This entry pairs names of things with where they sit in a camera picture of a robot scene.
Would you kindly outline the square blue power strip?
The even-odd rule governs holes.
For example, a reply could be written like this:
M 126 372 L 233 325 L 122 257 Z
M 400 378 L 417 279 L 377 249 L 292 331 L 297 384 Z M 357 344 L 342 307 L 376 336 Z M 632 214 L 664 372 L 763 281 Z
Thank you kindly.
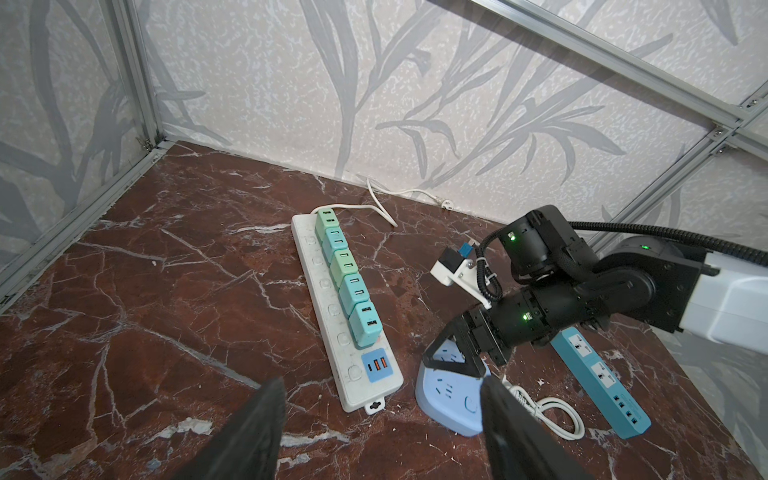
M 431 419 L 465 437 L 482 432 L 480 389 L 477 377 L 420 365 L 415 396 Z

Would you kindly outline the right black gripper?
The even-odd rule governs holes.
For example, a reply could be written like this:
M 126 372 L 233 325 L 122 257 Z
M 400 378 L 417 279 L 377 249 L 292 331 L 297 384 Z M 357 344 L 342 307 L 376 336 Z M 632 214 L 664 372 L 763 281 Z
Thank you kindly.
M 520 286 L 511 294 L 504 294 L 487 260 L 494 240 Z M 575 324 L 604 328 L 612 314 L 646 305 L 656 290 L 650 275 L 636 267 L 596 271 L 597 255 L 553 205 L 492 232 L 474 253 L 478 288 L 491 306 L 451 320 L 424 352 L 426 368 L 482 378 L 481 354 L 504 365 L 517 345 L 545 345 Z

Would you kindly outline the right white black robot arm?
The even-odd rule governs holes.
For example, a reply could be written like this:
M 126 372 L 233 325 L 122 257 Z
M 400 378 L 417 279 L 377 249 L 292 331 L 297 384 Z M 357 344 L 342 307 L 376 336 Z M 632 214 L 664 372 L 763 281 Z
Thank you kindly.
M 451 320 L 424 366 L 480 378 L 521 344 L 544 346 L 565 329 L 604 329 L 622 314 L 757 353 L 767 350 L 767 255 L 695 232 L 567 220 L 546 205 L 494 231 L 519 288 L 505 294 L 486 244 L 475 246 L 465 290 L 473 308 Z

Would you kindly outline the long white pastel power strip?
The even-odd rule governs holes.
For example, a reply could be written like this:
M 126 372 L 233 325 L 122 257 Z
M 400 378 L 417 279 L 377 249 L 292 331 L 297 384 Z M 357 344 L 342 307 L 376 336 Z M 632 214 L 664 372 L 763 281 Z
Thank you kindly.
M 403 385 L 403 375 L 382 332 L 370 347 L 356 347 L 339 294 L 315 234 L 316 214 L 292 217 L 291 229 L 319 330 L 345 412 L 364 409 L 373 415 L 385 408 L 385 397 Z

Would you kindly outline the light green usb plug cube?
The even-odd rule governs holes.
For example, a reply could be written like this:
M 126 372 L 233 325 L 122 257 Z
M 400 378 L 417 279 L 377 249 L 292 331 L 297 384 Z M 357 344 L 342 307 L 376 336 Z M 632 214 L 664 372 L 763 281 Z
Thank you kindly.
M 356 274 L 358 265 L 348 248 L 335 250 L 331 256 L 330 273 L 335 288 L 339 290 L 347 275 Z

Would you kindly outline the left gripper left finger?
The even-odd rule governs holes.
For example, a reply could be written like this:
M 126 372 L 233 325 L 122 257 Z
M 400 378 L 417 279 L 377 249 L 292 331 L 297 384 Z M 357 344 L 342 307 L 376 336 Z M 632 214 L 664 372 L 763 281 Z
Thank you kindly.
M 273 479 L 286 420 L 281 378 L 264 383 L 175 479 Z

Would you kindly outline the teal power strip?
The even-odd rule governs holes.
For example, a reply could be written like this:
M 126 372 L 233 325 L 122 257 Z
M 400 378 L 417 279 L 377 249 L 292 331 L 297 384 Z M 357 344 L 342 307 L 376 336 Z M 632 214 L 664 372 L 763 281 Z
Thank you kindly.
M 649 416 L 575 327 L 559 332 L 551 345 L 621 439 L 650 428 Z

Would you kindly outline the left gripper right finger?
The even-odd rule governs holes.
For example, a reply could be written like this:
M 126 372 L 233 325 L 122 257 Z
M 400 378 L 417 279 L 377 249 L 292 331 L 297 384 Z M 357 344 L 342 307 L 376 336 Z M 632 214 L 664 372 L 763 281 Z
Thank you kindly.
M 494 377 L 480 390 L 483 435 L 494 479 L 566 480 L 592 476 Z

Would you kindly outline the teal usb plug cube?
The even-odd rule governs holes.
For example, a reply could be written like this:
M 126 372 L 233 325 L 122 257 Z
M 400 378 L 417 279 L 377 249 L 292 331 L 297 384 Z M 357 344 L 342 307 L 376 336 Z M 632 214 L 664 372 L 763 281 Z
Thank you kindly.
M 348 248 L 348 242 L 339 227 L 328 227 L 321 236 L 321 246 L 325 261 L 331 264 L 334 253 Z

